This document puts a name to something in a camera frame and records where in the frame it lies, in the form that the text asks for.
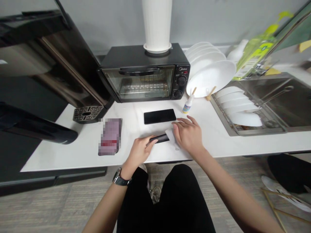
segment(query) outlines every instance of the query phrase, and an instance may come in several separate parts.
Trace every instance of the white bottle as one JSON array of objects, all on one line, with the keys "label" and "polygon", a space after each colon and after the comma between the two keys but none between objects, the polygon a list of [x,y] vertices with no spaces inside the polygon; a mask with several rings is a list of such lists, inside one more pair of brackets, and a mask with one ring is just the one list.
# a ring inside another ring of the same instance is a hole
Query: white bottle
[{"label": "white bottle", "polygon": [[185,103],[184,108],[182,109],[182,113],[187,114],[189,112],[193,99],[194,99],[194,94],[190,95],[189,99]]},{"label": "white bottle", "polygon": [[247,45],[248,40],[243,39],[238,47],[236,47],[234,50],[232,50],[229,55],[227,56],[227,60],[234,62],[234,64],[237,64],[238,61],[243,56],[243,50],[245,46]]}]

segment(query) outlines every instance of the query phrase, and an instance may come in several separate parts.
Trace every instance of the human hand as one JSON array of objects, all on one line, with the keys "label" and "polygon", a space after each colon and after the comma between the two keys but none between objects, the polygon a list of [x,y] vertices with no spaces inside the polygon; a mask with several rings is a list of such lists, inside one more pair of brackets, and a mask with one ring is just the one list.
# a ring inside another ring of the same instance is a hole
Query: human hand
[{"label": "human hand", "polygon": [[179,122],[172,122],[174,125],[174,135],[177,143],[186,150],[194,159],[205,148],[202,144],[202,131],[197,121],[187,116],[190,120],[177,118]]},{"label": "human hand", "polygon": [[131,179],[138,166],[147,160],[153,145],[158,141],[156,139],[149,143],[149,140],[154,137],[154,135],[151,135],[149,137],[136,138],[134,140],[130,155],[122,166],[120,175],[123,179]]}]

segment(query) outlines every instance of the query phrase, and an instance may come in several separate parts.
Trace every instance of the black pants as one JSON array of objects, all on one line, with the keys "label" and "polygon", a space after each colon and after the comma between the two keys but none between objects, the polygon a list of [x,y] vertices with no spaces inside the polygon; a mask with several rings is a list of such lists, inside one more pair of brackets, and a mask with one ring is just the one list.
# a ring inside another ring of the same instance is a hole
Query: black pants
[{"label": "black pants", "polygon": [[176,165],[153,205],[148,174],[137,168],[117,221],[117,232],[215,232],[206,202],[190,167]]},{"label": "black pants", "polygon": [[276,180],[291,193],[306,193],[311,188],[311,163],[287,154],[268,157],[269,168]]}]

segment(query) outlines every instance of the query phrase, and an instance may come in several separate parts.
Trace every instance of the coffee machine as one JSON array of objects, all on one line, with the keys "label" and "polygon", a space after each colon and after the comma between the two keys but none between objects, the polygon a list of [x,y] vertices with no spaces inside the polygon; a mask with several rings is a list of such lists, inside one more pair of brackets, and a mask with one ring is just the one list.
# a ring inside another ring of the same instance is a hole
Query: coffee machine
[{"label": "coffee machine", "polygon": [[98,61],[55,2],[59,10],[0,18],[0,77],[27,76],[76,107],[74,121],[98,122],[114,100],[97,73]]}]

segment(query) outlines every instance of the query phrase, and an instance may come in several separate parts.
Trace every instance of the oven handle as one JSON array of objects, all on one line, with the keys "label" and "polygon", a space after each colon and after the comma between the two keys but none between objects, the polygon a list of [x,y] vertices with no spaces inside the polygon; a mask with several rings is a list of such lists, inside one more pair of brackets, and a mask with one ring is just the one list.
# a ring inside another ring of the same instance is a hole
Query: oven handle
[{"label": "oven handle", "polygon": [[141,67],[141,68],[126,68],[120,69],[119,74],[126,76],[146,76],[159,72],[157,67]]}]

